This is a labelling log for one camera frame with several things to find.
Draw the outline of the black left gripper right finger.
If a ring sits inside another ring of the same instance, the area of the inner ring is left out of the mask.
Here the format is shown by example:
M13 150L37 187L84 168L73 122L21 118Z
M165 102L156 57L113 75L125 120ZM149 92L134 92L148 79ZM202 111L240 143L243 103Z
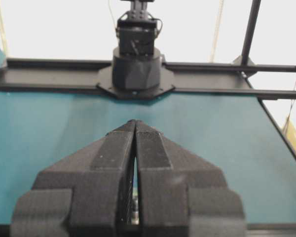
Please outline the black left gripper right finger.
M242 200L218 166L140 120L135 135L143 236L245 236Z

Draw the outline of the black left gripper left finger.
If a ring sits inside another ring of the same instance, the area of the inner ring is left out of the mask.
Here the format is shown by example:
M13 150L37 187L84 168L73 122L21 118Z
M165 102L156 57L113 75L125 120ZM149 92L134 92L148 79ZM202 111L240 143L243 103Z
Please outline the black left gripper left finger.
M19 197L13 237L114 237L128 221L134 122L40 171Z

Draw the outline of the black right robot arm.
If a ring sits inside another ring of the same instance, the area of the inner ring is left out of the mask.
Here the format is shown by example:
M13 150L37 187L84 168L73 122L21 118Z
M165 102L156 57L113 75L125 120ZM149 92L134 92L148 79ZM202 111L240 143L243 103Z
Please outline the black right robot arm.
M140 91L161 81L161 54L154 41L161 29L146 0L131 1L117 21L112 81ZM243 237L246 220L240 196L223 171L162 133L136 121L139 219L144 237Z

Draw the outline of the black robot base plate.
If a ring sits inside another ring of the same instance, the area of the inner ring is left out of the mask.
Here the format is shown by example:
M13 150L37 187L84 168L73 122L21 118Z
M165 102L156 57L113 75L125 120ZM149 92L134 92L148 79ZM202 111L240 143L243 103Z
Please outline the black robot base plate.
M109 66L99 70L96 87L118 99L152 99L175 89L174 73L164 67Z

